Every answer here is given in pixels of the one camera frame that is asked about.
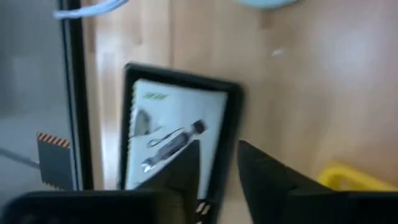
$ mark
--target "blue object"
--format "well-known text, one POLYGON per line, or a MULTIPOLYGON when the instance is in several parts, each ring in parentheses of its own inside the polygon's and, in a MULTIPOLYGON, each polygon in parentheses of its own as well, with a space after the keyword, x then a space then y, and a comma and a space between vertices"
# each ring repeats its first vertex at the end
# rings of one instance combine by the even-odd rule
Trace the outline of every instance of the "blue object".
POLYGON ((275 9, 292 4, 297 0, 239 0, 240 3, 262 9, 275 9))

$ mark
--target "wooden table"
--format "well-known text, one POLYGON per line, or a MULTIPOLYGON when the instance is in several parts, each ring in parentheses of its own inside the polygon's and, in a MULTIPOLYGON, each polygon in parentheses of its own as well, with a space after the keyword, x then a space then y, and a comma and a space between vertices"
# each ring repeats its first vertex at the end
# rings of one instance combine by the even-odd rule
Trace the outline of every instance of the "wooden table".
MULTIPOLYGON (((115 186, 129 61, 239 82, 239 138, 310 177, 334 159, 398 185, 397 10, 395 0, 269 12, 232 0, 130 0, 85 19, 96 188, 115 186)), ((234 160, 220 223, 250 221, 234 160)))

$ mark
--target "gray floor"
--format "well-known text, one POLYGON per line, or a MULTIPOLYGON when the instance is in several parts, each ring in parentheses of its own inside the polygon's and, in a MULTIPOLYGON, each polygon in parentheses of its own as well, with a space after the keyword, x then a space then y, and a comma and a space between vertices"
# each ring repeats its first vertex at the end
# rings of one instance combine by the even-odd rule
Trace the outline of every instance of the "gray floor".
MULTIPOLYGON (((70 137, 57 0, 0 1, 0 147, 38 160, 36 132, 70 137)), ((45 190, 40 171, 0 155, 0 207, 45 190)))

